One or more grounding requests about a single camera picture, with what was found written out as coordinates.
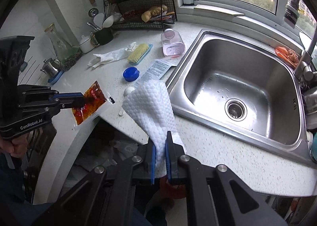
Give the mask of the person left hand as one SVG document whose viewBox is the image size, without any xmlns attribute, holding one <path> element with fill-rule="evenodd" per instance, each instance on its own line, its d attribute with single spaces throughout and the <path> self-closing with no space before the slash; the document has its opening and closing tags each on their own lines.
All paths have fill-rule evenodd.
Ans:
<svg viewBox="0 0 317 226">
<path fill-rule="evenodd" d="M 28 147 L 28 141 L 27 141 L 27 135 L 21 135 L 17 137 L 16 139 L 13 139 L 11 142 L 7 140 L 3 140 L 3 138 L 0 139 L 0 149 L 1 153 L 7 152 L 12 157 L 15 158 L 21 158 L 23 157 L 27 152 Z"/>
</svg>

